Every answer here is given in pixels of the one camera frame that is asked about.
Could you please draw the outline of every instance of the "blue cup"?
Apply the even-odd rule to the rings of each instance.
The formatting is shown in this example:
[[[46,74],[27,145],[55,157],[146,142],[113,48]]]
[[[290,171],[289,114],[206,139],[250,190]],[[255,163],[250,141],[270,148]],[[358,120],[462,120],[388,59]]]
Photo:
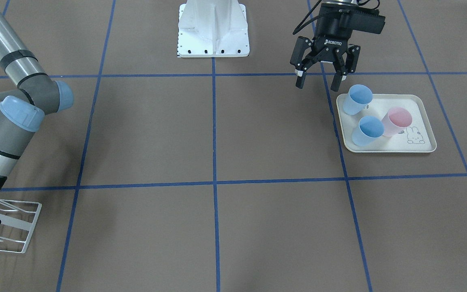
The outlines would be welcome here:
[[[348,115],[355,115],[371,101],[372,91],[367,86],[361,84],[352,85],[343,102],[343,111]]]
[[[383,135],[385,127],[381,120],[374,116],[364,116],[358,122],[358,127],[352,131],[352,142],[357,146],[369,145]]]

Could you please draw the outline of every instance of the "robotiq logo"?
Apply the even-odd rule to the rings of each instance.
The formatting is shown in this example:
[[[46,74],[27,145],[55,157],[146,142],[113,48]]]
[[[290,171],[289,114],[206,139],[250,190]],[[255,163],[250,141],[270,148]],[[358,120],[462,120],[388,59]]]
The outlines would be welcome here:
[[[326,39],[326,42],[324,42],[324,45],[337,45],[337,46],[341,46],[341,41],[330,41],[330,40]]]

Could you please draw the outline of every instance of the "cup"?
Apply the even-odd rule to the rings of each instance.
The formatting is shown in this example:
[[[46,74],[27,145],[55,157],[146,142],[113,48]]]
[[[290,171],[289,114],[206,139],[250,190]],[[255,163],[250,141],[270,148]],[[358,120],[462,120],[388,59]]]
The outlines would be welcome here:
[[[392,137],[412,124],[412,115],[403,107],[393,107],[381,122],[385,128],[383,135]]]
[[[352,142],[357,146],[366,146],[383,135],[384,126],[381,120],[374,116],[364,116],[358,122],[358,127],[352,131]]]
[[[343,111],[348,115],[355,115],[371,101],[372,91],[367,86],[361,84],[352,85],[343,102]]]

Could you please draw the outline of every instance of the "pink cup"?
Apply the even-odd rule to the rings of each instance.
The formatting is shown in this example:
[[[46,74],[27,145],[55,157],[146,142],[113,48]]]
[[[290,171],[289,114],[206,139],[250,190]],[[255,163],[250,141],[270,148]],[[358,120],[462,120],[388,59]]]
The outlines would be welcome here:
[[[392,137],[412,124],[412,115],[402,107],[393,107],[381,120],[385,127],[383,135]]]

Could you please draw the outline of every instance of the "bunny print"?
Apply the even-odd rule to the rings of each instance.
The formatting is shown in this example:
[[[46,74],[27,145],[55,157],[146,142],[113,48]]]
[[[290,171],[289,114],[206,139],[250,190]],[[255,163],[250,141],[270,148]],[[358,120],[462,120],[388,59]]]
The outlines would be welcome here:
[[[423,136],[417,127],[406,128],[408,144],[424,144]]]

